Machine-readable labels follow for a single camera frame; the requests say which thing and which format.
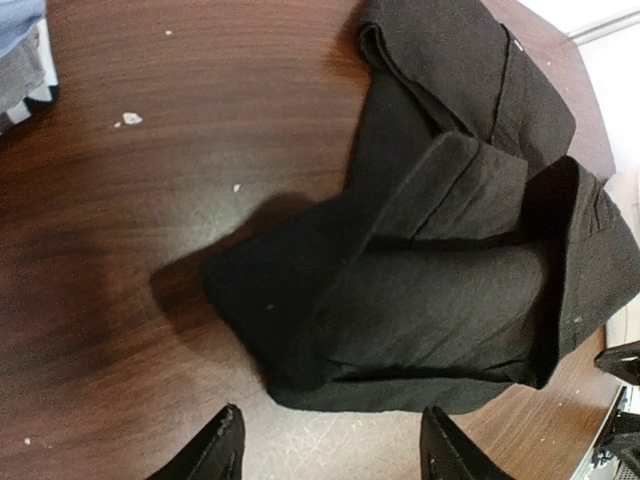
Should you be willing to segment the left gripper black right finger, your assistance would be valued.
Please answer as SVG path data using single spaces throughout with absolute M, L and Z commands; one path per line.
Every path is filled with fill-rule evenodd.
M 439 407 L 427 407 L 421 419 L 422 480 L 513 480 Z

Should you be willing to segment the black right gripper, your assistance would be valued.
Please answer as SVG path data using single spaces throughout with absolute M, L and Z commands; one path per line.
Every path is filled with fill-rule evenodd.
M 632 385 L 639 385 L 640 342 L 603 350 L 597 368 Z M 639 388 L 623 386 L 597 437 L 592 455 L 598 479 L 639 478 Z

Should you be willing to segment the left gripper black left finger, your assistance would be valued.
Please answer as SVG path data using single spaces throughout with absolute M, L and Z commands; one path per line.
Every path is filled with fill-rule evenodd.
M 241 410 L 227 404 L 148 480 L 240 480 L 245 438 Z

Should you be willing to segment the black long sleeve shirt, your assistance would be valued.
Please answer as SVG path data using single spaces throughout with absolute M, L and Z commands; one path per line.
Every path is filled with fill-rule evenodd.
M 576 123 L 479 1 L 370 1 L 339 195 L 210 257 L 205 294 L 279 404 L 472 412 L 639 291 L 639 246 L 568 154 Z

